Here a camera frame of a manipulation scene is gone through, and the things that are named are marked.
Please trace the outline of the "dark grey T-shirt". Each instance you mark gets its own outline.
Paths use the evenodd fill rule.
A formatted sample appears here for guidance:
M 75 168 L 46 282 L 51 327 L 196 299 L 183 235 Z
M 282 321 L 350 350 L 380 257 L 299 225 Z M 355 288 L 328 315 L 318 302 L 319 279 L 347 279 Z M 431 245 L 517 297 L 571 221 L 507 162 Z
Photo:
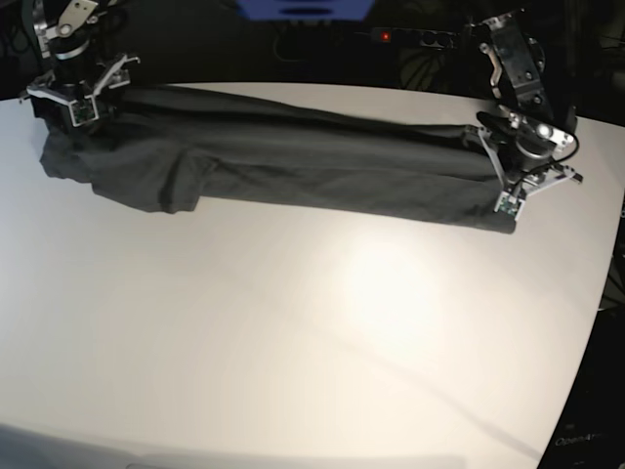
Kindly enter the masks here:
M 182 87 L 128 87 L 73 127 L 32 102 L 52 178 L 147 213 L 201 197 L 343 210 L 509 235 L 500 182 L 465 125 L 409 125 Z

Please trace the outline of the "black power strip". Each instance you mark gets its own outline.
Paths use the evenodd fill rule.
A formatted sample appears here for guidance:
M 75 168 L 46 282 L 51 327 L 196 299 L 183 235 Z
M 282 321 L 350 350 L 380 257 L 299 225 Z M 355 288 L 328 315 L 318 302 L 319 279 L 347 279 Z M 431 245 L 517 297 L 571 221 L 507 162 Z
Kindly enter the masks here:
M 374 27 L 370 30 L 373 42 L 393 44 L 398 47 L 455 49 L 459 36 L 448 31 L 411 28 Z

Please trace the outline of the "black OpenArm case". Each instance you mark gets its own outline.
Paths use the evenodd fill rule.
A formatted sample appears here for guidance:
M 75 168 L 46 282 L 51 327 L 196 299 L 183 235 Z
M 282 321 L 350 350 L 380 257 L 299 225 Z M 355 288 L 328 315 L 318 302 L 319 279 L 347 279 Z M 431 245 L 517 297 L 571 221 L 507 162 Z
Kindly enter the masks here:
M 541 469 L 624 466 L 624 309 L 597 312 Z

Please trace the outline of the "blue plastic box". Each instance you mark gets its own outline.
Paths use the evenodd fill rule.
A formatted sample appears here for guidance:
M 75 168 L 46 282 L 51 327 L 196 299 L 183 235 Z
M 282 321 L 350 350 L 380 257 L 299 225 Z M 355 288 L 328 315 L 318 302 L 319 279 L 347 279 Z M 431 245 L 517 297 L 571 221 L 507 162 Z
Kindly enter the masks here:
M 252 21 L 362 21 L 373 0 L 240 0 Z

